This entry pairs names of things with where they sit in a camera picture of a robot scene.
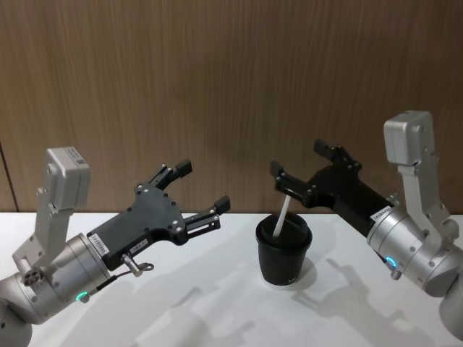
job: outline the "table surface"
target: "table surface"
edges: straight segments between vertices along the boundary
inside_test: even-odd
[[[68,239],[113,215],[74,214]],[[137,256],[155,271],[124,276],[34,326],[30,346],[463,346],[439,319],[440,299],[390,279],[337,215],[301,215],[313,232],[302,277],[285,289],[268,285],[255,240],[265,216],[223,215],[220,230],[182,247],[158,242]],[[463,216],[454,219],[463,230]],[[34,223],[35,213],[0,213],[0,278],[16,271],[12,253]]]

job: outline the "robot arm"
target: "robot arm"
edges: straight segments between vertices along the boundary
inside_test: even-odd
[[[153,269],[134,257],[160,241],[182,245],[221,227],[230,209],[227,196],[202,213],[183,218],[178,204],[163,190],[192,172],[188,160],[175,168],[162,165],[135,187],[135,202],[87,236],[65,241],[69,216],[87,196],[90,169],[72,148],[47,151],[44,188],[38,190],[35,233],[14,253],[18,273],[0,280],[0,346],[27,346],[31,324],[41,324],[74,301],[90,297],[121,275],[136,277]],[[110,275],[126,265],[129,271]]]
[[[463,251],[453,244],[458,225],[440,201],[432,117],[408,111],[386,122],[388,159],[404,177],[407,211],[358,179],[361,165],[341,147],[315,141],[315,152],[332,165],[308,182],[271,164],[275,187],[305,207],[324,206],[357,229],[398,280],[402,273],[427,294],[445,299],[441,319],[463,340]]]

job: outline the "bolt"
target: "bolt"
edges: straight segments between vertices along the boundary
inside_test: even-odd
[[[392,270],[391,271],[391,278],[393,280],[398,280],[400,279],[400,277],[402,276],[402,272],[401,271],[398,271],[398,270]]]

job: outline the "white label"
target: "white label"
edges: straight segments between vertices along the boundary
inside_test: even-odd
[[[139,244],[136,244],[134,245],[131,249],[130,249],[130,253],[134,254],[135,252],[138,252],[140,251],[144,246],[146,246],[148,244],[148,240],[147,239],[144,239],[143,241],[141,241]]]
[[[391,206],[386,206],[384,209],[382,209],[381,211],[378,211],[377,213],[372,215],[370,218],[373,219],[375,222],[377,222],[378,219],[381,218],[381,216],[384,215],[384,213],[388,212],[391,208],[392,208]]]
[[[95,247],[100,257],[109,253],[108,247],[106,247],[104,242],[101,241],[100,236],[98,236],[97,234],[93,234],[88,238],[88,240],[92,243],[93,247]]]

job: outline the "wooden wall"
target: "wooden wall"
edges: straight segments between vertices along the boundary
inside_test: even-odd
[[[87,210],[126,207],[183,158],[194,173],[170,189],[183,210],[224,193],[235,212],[273,210],[270,160],[308,178],[326,164],[317,137],[389,194],[401,180],[383,123],[420,109],[461,213],[462,18],[452,0],[0,0],[0,140],[19,207],[35,209],[44,151],[64,145],[93,170]]]
[[[14,212],[15,210],[16,208],[14,206],[12,191],[9,187],[7,173],[5,172],[5,167],[0,158],[0,211]]]

